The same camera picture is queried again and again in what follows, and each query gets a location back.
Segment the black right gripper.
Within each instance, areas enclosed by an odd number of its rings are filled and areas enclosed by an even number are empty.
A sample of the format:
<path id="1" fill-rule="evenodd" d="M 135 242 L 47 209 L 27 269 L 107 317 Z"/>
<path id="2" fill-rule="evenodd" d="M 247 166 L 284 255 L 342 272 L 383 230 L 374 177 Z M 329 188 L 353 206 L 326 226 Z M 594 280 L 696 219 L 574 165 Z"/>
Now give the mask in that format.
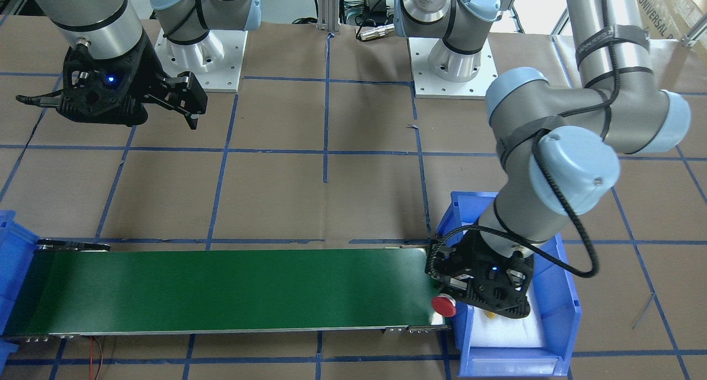
<path id="1" fill-rule="evenodd" d="M 56 111 L 73 122 L 142 125 L 148 119 L 143 105 L 151 103 L 181 113 L 196 130 L 207 111 L 208 96 L 197 76 L 167 75 L 146 33 L 128 52 L 106 60 L 93 58 L 85 45 L 68 48 L 62 78 Z"/>

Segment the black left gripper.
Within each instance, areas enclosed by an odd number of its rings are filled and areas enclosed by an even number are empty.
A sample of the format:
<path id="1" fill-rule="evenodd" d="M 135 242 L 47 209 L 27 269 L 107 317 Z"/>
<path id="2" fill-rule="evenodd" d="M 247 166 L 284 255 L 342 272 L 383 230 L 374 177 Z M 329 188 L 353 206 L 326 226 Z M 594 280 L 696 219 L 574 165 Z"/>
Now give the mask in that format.
<path id="1" fill-rule="evenodd" d="M 534 274 L 533 256 L 518 251 L 502 256 L 475 228 L 457 228 L 432 239 L 427 255 L 426 274 L 440 293 L 456 303 L 509 319 L 525 319 L 530 314 L 527 293 Z"/>

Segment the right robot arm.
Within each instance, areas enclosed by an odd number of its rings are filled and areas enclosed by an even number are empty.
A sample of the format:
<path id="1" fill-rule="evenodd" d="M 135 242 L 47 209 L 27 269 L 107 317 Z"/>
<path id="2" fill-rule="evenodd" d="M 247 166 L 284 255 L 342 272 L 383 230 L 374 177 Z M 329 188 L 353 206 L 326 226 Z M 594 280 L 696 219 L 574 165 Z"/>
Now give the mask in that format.
<path id="1" fill-rule="evenodd" d="M 35 1 L 69 43 L 63 87 L 16 101 L 88 124 L 142 125 L 154 104 L 196 129 L 208 103 L 202 76 L 228 68 L 217 31 L 256 30 L 262 17 L 260 0 L 149 0 L 166 39 L 161 57 L 130 0 Z"/>

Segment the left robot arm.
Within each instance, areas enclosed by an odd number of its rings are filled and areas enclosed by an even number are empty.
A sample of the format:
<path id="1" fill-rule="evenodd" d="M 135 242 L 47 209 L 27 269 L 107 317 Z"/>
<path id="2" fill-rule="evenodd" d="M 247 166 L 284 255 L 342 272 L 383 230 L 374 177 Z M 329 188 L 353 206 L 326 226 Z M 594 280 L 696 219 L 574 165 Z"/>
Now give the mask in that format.
<path id="1" fill-rule="evenodd" d="M 566 0 L 580 88 L 556 88 L 532 67 L 497 76 L 486 92 L 488 125 L 508 178 L 470 225 L 431 243 L 431 305 L 460 304 L 510 319 L 530 314 L 535 256 L 578 277 L 599 270 L 579 219 L 616 183 L 618 154 L 665 152 L 685 137 L 691 110 L 659 89 L 636 0 Z"/>

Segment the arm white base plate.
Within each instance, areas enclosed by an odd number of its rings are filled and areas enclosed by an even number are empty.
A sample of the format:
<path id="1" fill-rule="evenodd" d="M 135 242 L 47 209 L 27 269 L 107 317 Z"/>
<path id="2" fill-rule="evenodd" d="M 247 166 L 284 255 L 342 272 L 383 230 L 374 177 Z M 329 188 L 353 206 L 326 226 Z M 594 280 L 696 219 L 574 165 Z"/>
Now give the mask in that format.
<path id="1" fill-rule="evenodd" d="M 206 92 L 237 93 L 248 35 L 247 31 L 211 30 L 192 45 L 177 45 L 161 36 L 154 49 L 171 77 L 191 71 Z"/>
<path id="2" fill-rule="evenodd" d="M 452 52 L 441 39 L 411 37 L 408 43 L 417 97 L 483 100 L 498 76 L 488 42 L 472 55 Z"/>

